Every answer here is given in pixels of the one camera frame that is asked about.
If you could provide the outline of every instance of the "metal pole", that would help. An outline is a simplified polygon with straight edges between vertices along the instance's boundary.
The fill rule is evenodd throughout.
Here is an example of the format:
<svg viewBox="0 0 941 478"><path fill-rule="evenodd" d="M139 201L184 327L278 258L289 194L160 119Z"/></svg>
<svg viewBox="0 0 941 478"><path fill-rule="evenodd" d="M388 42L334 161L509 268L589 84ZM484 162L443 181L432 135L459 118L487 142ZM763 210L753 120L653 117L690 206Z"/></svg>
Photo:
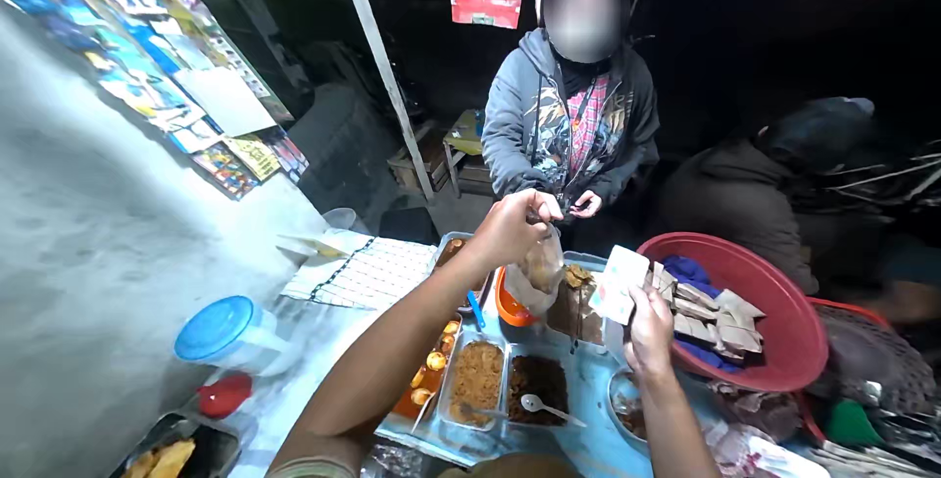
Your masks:
<svg viewBox="0 0 941 478"><path fill-rule="evenodd" d="M393 66L389 63L389 55L386 53L386 46L382 43L382 35L379 34L375 16L372 15L372 7L369 5L369 0L353 0L353 5L356 6L362 30L366 32L366 40L369 41L369 48L375 58L375 65L379 67L379 74L382 75L382 83L389 92L389 99L393 100L395 115L398 116L399 125L402 126L402 136L406 139L408 154L411 155L412 163L415 164L415 173L417 173L418 182L421 184L421 190L428 202L431 202L435 192L431 188L428 172L424 170L424 160L421 159L418 143L415 142L415 134L412 132L411 123L408 121L406 104L402 100L399 83L395 80Z"/></svg>

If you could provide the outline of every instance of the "wooden crate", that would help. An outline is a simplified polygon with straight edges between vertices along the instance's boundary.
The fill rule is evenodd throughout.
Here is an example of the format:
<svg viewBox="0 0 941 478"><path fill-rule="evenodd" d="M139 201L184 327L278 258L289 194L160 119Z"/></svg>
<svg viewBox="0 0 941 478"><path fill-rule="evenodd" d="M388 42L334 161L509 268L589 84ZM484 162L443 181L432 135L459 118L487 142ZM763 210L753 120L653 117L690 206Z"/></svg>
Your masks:
<svg viewBox="0 0 941 478"><path fill-rule="evenodd" d="M434 121L425 122L418 132L415 133L415 142L418 144L421 159L424 161L424 170L428 173L428 180L431 182L431 188L438 192L448 181L448 164L444 159L444 147L442 141L447 130L437 126ZM421 184L418 182L418 175L415 173L415 164L408 156L408 149L402 147L395 153L391 159L386 160L389 168L395 175L395 181L399 186L409 192L421 193Z"/></svg>

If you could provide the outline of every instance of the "pink plaid shirt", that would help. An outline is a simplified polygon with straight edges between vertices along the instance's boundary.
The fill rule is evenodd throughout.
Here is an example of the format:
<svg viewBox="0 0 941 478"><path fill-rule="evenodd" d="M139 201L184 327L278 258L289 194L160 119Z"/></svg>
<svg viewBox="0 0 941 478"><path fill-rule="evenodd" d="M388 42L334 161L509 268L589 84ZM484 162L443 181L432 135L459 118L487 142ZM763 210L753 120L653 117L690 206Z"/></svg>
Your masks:
<svg viewBox="0 0 941 478"><path fill-rule="evenodd" d="M575 116L578 114L579 107L582 106L582 100L588 94L589 88L585 88L569 98L569 112L572 119L572 150L569 153L570 179L575 176L575 173L582 166L582 162L588 158L588 153L591 152L592 144L594 144L594 133L597 131L597 123L601 118L601 106L604 105L604 97L608 91L608 75L598 76L594 82L591 99L582 113L582 120L576 123Z"/></svg>

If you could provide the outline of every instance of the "red lid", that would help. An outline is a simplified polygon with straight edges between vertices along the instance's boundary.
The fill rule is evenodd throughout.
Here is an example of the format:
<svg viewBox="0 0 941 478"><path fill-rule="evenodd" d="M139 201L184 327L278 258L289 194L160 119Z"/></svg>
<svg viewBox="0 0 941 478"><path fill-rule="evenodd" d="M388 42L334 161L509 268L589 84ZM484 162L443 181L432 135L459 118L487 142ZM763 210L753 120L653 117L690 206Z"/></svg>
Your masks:
<svg viewBox="0 0 941 478"><path fill-rule="evenodd" d="M213 419L222 419L236 411L251 396L251 377L235 374L197 390L199 411Z"/></svg>

